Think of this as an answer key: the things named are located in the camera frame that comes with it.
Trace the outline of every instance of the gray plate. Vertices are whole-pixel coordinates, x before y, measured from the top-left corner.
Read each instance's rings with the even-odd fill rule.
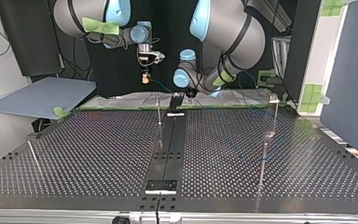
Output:
[[[188,111],[184,141],[172,146],[184,149],[184,160],[167,170],[168,179],[181,170],[179,193],[167,200],[175,211],[358,214],[358,160],[292,109],[280,109],[275,129],[273,116],[272,109]]]
[[[156,111],[80,112],[0,161],[0,208],[139,210]]]
[[[273,112],[186,111],[163,130],[156,111],[76,113],[34,142],[37,161],[27,146],[0,161],[0,208],[358,215],[358,160],[290,108],[274,128]],[[177,194],[145,195],[160,179]]]

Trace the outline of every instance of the end effector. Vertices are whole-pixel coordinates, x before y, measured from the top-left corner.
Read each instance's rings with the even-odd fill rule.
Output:
[[[149,83],[150,66],[165,59],[163,53],[153,50],[153,44],[157,41],[153,39],[150,21],[138,21],[132,28],[120,29],[118,35],[85,30],[83,18],[102,23],[117,22],[120,27],[127,25],[131,18],[130,0],[58,0],[54,7],[54,18],[66,34],[87,38],[91,43],[104,43],[108,49],[138,44],[137,60],[142,67],[144,84]]]
[[[179,88],[188,88],[188,97],[194,97],[198,91],[217,94],[223,85],[234,81],[240,71],[260,60],[266,45],[265,33],[260,22],[243,8],[241,0],[199,0],[190,32],[222,53],[215,69],[203,74],[196,67],[195,52],[191,49],[181,52],[173,82]]]

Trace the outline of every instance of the black gap strip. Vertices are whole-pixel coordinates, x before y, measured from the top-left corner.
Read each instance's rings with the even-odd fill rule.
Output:
[[[171,143],[172,143],[172,139],[173,139],[173,130],[175,130],[175,125],[176,125],[176,118],[167,118],[167,119],[174,119],[174,122],[173,122],[173,126],[172,126],[172,130],[171,130],[171,139],[170,139],[170,143],[168,144],[168,152],[167,152],[167,155],[165,157],[165,165],[164,165],[164,173],[162,175],[162,179],[161,180],[164,180],[165,178],[165,172],[167,171],[167,165],[168,165],[168,161],[169,161],[169,156],[170,156],[170,153],[171,153]]]

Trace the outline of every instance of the black panel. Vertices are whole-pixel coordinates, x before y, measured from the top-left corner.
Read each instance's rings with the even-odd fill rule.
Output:
[[[61,71],[48,1],[0,0],[0,14],[24,76]]]
[[[173,73],[179,64],[182,49],[200,52],[200,42],[189,32],[189,25],[198,1],[132,0],[129,27],[137,21],[152,21],[153,36],[160,38],[155,50],[166,55],[163,63],[153,66],[152,78],[174,91]],[[163,91],[156,83],[142,84],[140,65],[136,58],[137,46],[124,49],[106,49],[103,45],[88,43],[98,93],[103,97],[135,91]]]
[[[295,15],[296,15],[296,6],[297,6],[297,0],[280,0],[279,3],[283,7],[283,9],[286,11],[286,14],[289,16],[289,18],[294,21]],[[266,48],[263,52],[263,55],[261,59],[258,61],[258,63],[249,69],[247,72],[251,74],[255,80],[257,80],[258,72],[260,70],[269,70],[273,69],[273,59],[272,59],[272,45],[271,45],[271,38],[275,36],[287,36],[290,35],[288,32],[279,33],[279,31],[272,27],[272,23],[268,21],[259,11],[254,9],[253,7],[247,7],[245,9],[246,13],[253,16],[255,19],[257,19],[261,25],[264,28],[264,32],[266,34]],[[220,49],[214,48],[212,45],[204,45],[204,69],[207,70],[207,72],[211,71],[211,67],[215,67],[218,62],[218,58],[220,55]],[[240,79],[237,78],[235,82],[227,84],[228,89],[239,89]],[[253,89],[255,87],[255,83],[251,77],[246,75],[246,73],[241,73],[241,85],[244,89]]]
[[[348,8],[327,97],[322,123],[358,149],[358,1]]]
[[[298,0],[284,83],[298,100],[310,56],[310,46],[318,20],[321,0]]]

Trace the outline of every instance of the small object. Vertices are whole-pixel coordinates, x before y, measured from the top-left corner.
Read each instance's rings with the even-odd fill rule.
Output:
[[[58,117],[62,118],[66,118],[68,117],[68,112],[66,112],[65,110],[63,110],[60,106],[56,106],[53,108],[54,114],[57,115]]]
[[[176,194],[176,180],[149,180],[147,181],[145,193],[156,195]]]
[[[131,224],[131,222],[128,217],[115,217],[112,224]]]
[[[269,104],[278,104],[280,102],[278,95],[276,93],[269,93],[267,94],[268,103]]]
[[[324,105],[330,105],[330,98],[328,98],[325,95],[322,95],[321,96],[321,103],[324,104]]]
[[[145,85],[150,83],[150,74],[142,74],[142,83]]]

